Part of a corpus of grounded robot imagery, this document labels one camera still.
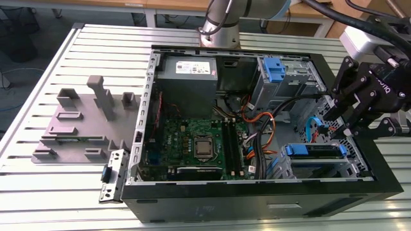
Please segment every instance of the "metal slotted table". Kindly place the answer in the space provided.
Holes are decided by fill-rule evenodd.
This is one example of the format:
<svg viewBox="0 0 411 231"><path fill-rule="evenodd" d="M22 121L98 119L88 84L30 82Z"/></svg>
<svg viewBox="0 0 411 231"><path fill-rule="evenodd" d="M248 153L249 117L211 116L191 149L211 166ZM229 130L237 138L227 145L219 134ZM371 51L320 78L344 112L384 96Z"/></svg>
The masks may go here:
<svg viewBox="0 0 411 231"><path fill-rule="evenodd" d="M336 39L240 34L243 49L320 53L336 74L347 55ZM411 140L377 140L405 190L328 218L141 224L125 204L98 204L102 166L36 166L32 152L61 88L92 93L89 75L112 94L140 95L152 44L197 46L192 30L85 25L73 28L0 141L0 230L411 230Z"/></svg>

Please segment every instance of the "label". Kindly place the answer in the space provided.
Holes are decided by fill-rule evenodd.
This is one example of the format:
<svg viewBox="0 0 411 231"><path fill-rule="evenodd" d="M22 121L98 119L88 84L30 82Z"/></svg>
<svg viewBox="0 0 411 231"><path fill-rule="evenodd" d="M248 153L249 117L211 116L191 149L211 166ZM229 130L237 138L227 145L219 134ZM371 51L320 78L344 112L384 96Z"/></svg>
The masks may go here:
<svg viewBox="0 0 411 231"><path fill-rule="evenodd" d="M248 166L248 172L251 172L251 173L256 173L256 167L253 167L253 166Z"/></svg>
<svg viewBox="0 0 411 231"><path fill-rule="evenodd" d="M247 107L253 110L255 106L251 103L247 103Z"/></svg>
<svg viewBox="0 0 411 231"><path fill-rule="evenodd" d="M174 64L174 72L177 74L209 75L209 63L177 61L177 63Z"/></svg>
<svg viewBox="0 0 411 231"><path fill-rule="evenodd" d="M134 3L125 3L125 6L137 6L137 7L142 7L142 4L134 4Z"/></svg>

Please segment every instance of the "black plastic bin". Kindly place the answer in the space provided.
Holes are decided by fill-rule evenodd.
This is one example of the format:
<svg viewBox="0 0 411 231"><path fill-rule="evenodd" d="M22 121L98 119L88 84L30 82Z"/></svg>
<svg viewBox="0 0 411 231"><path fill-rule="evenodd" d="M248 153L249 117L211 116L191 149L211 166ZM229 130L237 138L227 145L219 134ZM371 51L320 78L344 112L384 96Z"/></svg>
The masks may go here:
<svg viewBox="0 0 411 231"><path fill-rule="evenodd" d="M37 56L26 27L17 20L0 20L0 51L16 63L26 62Z"/></svg>
<svg viewBox="0 0 411 231"><path fill-rule="evenodd" d="M40 29L33 11L28 7L13 7L13 6L0 6L8 20L13 24L17 24L22 27L22 31L28 34L32 34Z"/></svg>

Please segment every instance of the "green circuit board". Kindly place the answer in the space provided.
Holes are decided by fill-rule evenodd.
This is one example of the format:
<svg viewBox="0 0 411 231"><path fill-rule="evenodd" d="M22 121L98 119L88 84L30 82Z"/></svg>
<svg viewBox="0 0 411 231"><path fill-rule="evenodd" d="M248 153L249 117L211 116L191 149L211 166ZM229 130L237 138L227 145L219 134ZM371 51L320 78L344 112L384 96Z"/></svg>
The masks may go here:
<svg viewBox="0 0 411 231"><path fill-rule="evenodd" d="M248 176L232 176L225 172L225 157L223 143L223 123L220 120L205 119L169 119L164 124L164 137L161 150L156 154L148 154L148 159L154 161L157 167L152 167L150 176L153 180L165 180L164 166L197 166L219 167L223 169L224 180L247 179ZM241 135L247 131L244 122L235 124L237 132L239 155L243 166L240 151ZM212 157L199 158L195 153L196 141L212 141Z"/></svg>

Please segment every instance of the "floor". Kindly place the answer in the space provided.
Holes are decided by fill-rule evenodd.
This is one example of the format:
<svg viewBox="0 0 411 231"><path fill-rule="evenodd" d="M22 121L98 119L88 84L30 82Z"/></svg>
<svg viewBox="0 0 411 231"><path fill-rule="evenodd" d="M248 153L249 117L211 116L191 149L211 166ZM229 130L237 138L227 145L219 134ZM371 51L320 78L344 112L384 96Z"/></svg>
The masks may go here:
<svg viewBox="0 0 411 231"><path fill-rule="evenodd" d="M64 41L74 22L88 24L102 24L116 26L145 26L145 18L142 14L116 13L116 12L92 12L62 10L62 17L56 19L50 9L36 9L36 19L40 25L40 30L30 35L33 44L37 48L37 57L25 63L13 63L9 58L0 52L0 70L8 72L17 68L36 68L45 70L53 55ZM162 15L157 15L157 27L195 29L204 23L203 17L170 15L169 21ZM261 33L259 21L241 20L240 31L249 33ZM24 103L28 95L41 77L42 72L33 69L16 70L4 74L8 80L13 83L9 90L0 87L0 138L6 131L17 113L18 105Z"/></svg>

